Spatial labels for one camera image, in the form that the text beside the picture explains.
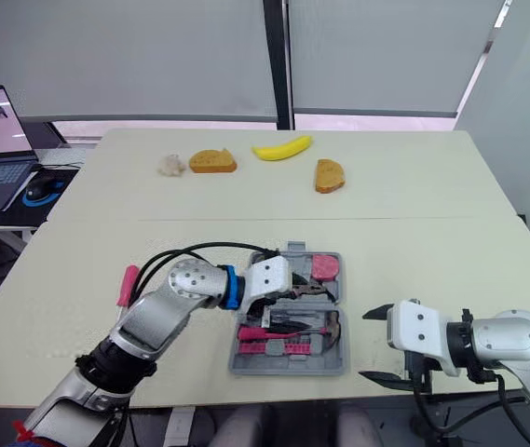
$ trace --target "white robotic arm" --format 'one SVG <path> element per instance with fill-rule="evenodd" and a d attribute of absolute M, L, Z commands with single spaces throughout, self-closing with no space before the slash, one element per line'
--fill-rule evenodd
<path fill-rule="evenodd" d="M 221 245 L 253 248 L 207 243 L 173 251 L 173 257 Z M 254 302 L 274 300 L 292 289 L 288 261 L 278 252 L 262 250 L 267 259 L 253 264 L 243 277 L 231 265 L 214 266 L 202 259 L 174 264 L 158 289 L 133 303 L 109 335 L 90 354 L 76 360 L 75 367 L 24 422 L 22 438 L 44 438 L 67 447 L 117 445 L 135 386 L 156 371 L 156 361 L 185 327 L 192 311 L 220 306 L 245 314 Z M 380 385 L 416 392 L 419 380 L 428 392 L 429 370 L 455 376 L 466 368 L 468 378 L 480 384 L 496 380 L 490 370 L 507 368 L 522 381 L 530 399 L 530 312 L 511 310 L 474 320 L 464 310 L 463 321 L 452 321 L 418 302 L 401 302 L 381 306 L 364 317 L 387 321 L 388 343 L 405 352 L 413 379 L 361 372 Z"/>
<path fill-rule="evenodd" d="M 428 370 L 458 376 L 460 368 L 466 368 L 469 380 L 483 384 L 497 380 L 491 370 L 505 368 L 522 382 L 530 399 L 530 312 L 509 310 L 494 318 L 473 319 L 464 309 L 462 321 L 452 321 L 413 300 L 381 306 L 364 318 L 386 319 L 388 344 L 406 352 L 406 356 L 407 353 L 423 356 L 424 361 L 418 362 L 418 367 L 425 371 L 413 373 L 409 368 L 410 376 L 416 376 L 410 377 L 413 380 L 420 375 L 428 380 Z M 385 372 L 362 372 L 362 375 L 398 389 L 410 389 L 414 385 L 413 381 L 397 380 Z M 429 391 L 430 383 L 424 385 Z"/>
<path fill-rule="evenodd" d="M 75 367 L 27 418 L 30 436 L 67 447 L 107 445 L 116 436 L 134 388 L 156 371 L 165 352 L 199 307 L 247 312 L 256 300 L 289 291 L 288 261 L 275 256 L 253 264 L 244 277 L 230 265 L 184 259 L 167 280 L 145 294 L 109 336 Z"/>

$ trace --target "white food item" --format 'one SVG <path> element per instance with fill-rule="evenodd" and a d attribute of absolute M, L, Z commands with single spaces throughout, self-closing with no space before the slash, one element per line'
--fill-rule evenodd
<path fill-rule="evenodd" d="M 180 177 L 185 169 L 186 165 L 180 161 L 180 157 L 177 154 L 171 154 L 159 161 L 157 171 L 167 177 Z"/>

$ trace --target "pink handle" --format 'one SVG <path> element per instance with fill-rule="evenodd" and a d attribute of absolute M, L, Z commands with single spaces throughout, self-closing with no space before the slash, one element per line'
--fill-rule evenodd
<path fill-rule="evenodd" d="M 140 269 L 136 265 L 129 265 L 126 267 L 126 272 L 124 272 L 124 277 L 122 278 L 122 286 L 119 289 L 117 305 L 128 307 L 128 301 L 130 299 L 130 294 L 132 293 L 132 286 L 134 285 L 134 281 L 139 272 Z"/>
<path fill-rule="evenodd" d="M 293 333 L 274 333 L 269 332 L 265 328 L 249 328 L 247 326 L 242 326 L 238 331 L 238 340 L 240 342 L 249 342 L 250 340 L 278 340 L 284 338 L 292 338 L 297 335 L 303 335 L 307 333 L 327 333 L 326 328 L 321 328 L 319 330 L 305 330 Z"/>
<path fill-rule="evenodd" d="M 250 340 L 273 340 L 282 338 L 294 337 L 296 333 L 272 333 L 265 328 L 239 328 L 238 339 L 240 342 L 248 342 Z"/>
<path fill-rule="evenodd" d="M 239 354 L 266 354 L 266 343 L 240 343 Z M 285 345 L 284 354 L 290 356 L 292 354 L 310 355 L 310 343 L 288 343 Z"/>

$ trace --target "cable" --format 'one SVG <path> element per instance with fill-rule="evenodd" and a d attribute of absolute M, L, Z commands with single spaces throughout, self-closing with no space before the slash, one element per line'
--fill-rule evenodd
<path fill-rule="evenodd" d="M 136 438 L 136 430 L 134 429 L 134 422 L 132 422 L 132 413 L 128 416 L 130 422 L 130 431 L 132 432 L 132 440 L 134 441 L 134 447 L 141 447 L 141 444 L 138 443 Z"/>
<path fill-rule="evenodd" d="M 475 419 L 476 417 L 481 416 L 482 414 L 487 413 L 487 412 L 489 412 L 491 410 L 494 410 L 494 408 L 498 408 L 500 406 L 504 406 L 503 400 L 496 400 L 496 401 L 491 402 L 491 403 L 489 403 L 487 405 L 484 405 L 483 407 L 481 407 L 478 410 L 475 410 L 475 411 L 469 413 L 466 416 L 463 416 L 461 419 L 459 419 L 457 422 L 451 424 L 450 426 L 441 427 L 441 426 L 437 426 L 434 423 L 434 421 L 432 420 L 432 418 L 430 417 L 430 414 L 428 413 L 428 409 L 426 407 L 426 404 L 424 402 L 424 399 L 423 399 L 421 391 L 420 391 L 419 381 L 417 381 L 417 380 L 414 380 L 414 398 L 415 398 L 415 403 L 417 405 L 417 408 L 418 408 L 420 414 L 422 415 L 422 418 L 424 419 L 424 421 L 426 421 L 428 426 L 433 431 L 435 431 L 437 433 L 440 433 L 442 435 L 445 435 L 447 433 L 451 433 L 451 432 L 461 428 L 462 426 L 464 426 L 465 424 L 467 424 L 471 420 Z M 521 403 L 521 402 L 525 402 L 525 398 L 523 398 L 523 397 L 517 397 L 517 398 L 507 398 L 507 397 L 505 397 L 505 402 L 507 403 L 507 405 L 509 405 L 511 403 Z"/>
<path fill-rule="evenodd" d="M 496 380 L 498 381 L 498 396 L 503 405 L 505 413 L 509 417 L 511 423 L 517 428 L 517 431 L 530 445 L 530 434 L 525 430 L 525 427 L 522 425 L 521 421 L 517 415 L 513 412 L 513 409 L 509 405 L 509 400 L 507 399 L 507 390 L 505 389 L 505 379 L 500 374 L 496 374 Z"/>
<path fill-rule="evenodd" d="M 159 262 L 155 267 L 153 267 L 153 269 L 148 273 L 144 281 L 141 283 L 138 290 L 136 290 L 133 300 L 131 300 L 131 302 L 134 303 L 141 296 L 149 280 L 151 280 L 151 278 L 163 265 L 167 264 L 168 262 L 172 261 L 178 256 L 181 256 L 183 254 L 190 254 L 194 250 L 207 249 L 207 248 L 213 248 L 213 247 L 232 247 L 232 248 L 238 248 L 238 249 L 254 250 L 254 251 L 260 251 L 261 253 L 265 255 L 277 254 L 276 251 L 272 251 L 270 249 L 264 249 L 263 247 L 258 247 L 252 244 L 244 244 L 241 242 L 205 242 L 202 244 L 192 245 L 190 247 L 186 247 L 185 249 L 177 250 L 175 253 L 171 254 L 168 258 L 164 259 L 163 261 Z"/>
<path fill-rule="evenodd" d="M 126 405 L 126 407 L 122 410 L 122 418 L 117 425 L 116 433 L 112 437 L 109 447 L 119 447 L 119 445 L 122 443 L 122 440 L 124 439 L 124 433 L 126 432 L 126 423 L 128 422 L 128 411 L 129 406 Z"/>
<path fill-rule="evenodd" d="M 76 162 L 72 162 L 72 163 L 62 163 L 60 165 L 42 165 L 42 167 L 45 169 L 45 168 L 49 168 L 49 169 L 52 169 L 52 168 L 61 168 L 63 166 L 68 166 L 70 168 L 75 168 L 75 169 L 81 169 L 82 167 L 80 166 L 77 166 L 76 163 L 80 163 L 80 164 L 83 164 L 82 161 L 76 161 Z"/>
<path fill-rule="evenodd" d="M 168 256 L 170 254 L 177 253 L 178 250 L 167 250 L 162 251 L 161 253 L 156 254 L 151 259 L 149 259 L 141 268 L 141 270 L 138 272 L 138 275 L 136 276 L 136 279 L 134 279 L 134 284 L 132 284 L 132 290 L 130 292 L 130 303 L 129 306 L 132 305 L 138 298 L 141 296 L 141 294 L 137 291 L 139 289 L 139 284 L 141 280 L 143 279 L 144 272 L 153 264 L 155 261 L 158 261 L 160 258 L 163 258 L 164 256 Z M 196 253 L 187 253 L 190 256 L 194 256 L 197 259 L 200 259 L 204 261 L 205 259 L 202 256 L 197 255 Z"/>
<path fill-rule="evenodd" d="M 163 267 L 163 265 L 167 264 L 168 262 L 172 261 L 178 256 L 182 256 L 183 254 L 190 254 L 190 255 L 194 255 L 195 257 L 197 257 L 197 255 L 193 253 L 194 250 L 209 249 L 209 248 L 214 248 L 214 247 L 231 247 L 231 248 L 259 251 L 267 256 L 276 256 L 279 253 L 278 251 L 275 251 L 275 250 L 265 249 L 257 245 L 244 244 L 241 242 L 205 242 L 202 244 L 191 245 L 190 247 L 186 247 L 185 249 L 174 250 L 174 251 L 164 251 L 163 253 L 159 253 L 158 255 L 151 258 L 151 260 L 149 260 L 147 264 L 151 264 L 154 261 L 156 261 L 156 259 L 166 256 L 164 253 L 167 253 L 169 255 L 167 258 L 160 261 L 153 267 L 153 269 L 146 275 L 146 278 L 143 280 L 143 282 L 140 282 L 140 278 L 141 278 L 141 275 L 148 268 L 147 264 L 144 265 L 143 268 L 141 269 L 141 272 L 139 272 L 139 275 L 136 278 L 137 280 L 134 281 L 134 285 L 132 286 L 132 293 L 130 294 L 130 304 L 133 304 L 136 300 L 138 300 L 138 298 L 143 293 L 143 290 L 148 284 L 148 282 L 156 274 L 156 272 L 158 272 L 159 269 Z"/>

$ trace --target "toast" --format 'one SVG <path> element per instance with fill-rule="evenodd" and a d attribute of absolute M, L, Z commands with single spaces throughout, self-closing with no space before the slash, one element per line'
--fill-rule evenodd
<path fill-rule="evenodd" d="M 198 173 L 233 172 L 238 165 L 231 153 L 223 151 L 206 150 L 197 152 L 190 158 L 190 169 Z"/>
<path fill-rule="evenodd" d="M 339 163 L 326 158 L 319 160 L 315 184 L 315 189 L 319 193 L 332 193 L 344 184 L 346 184 L 346 177 Z"/>

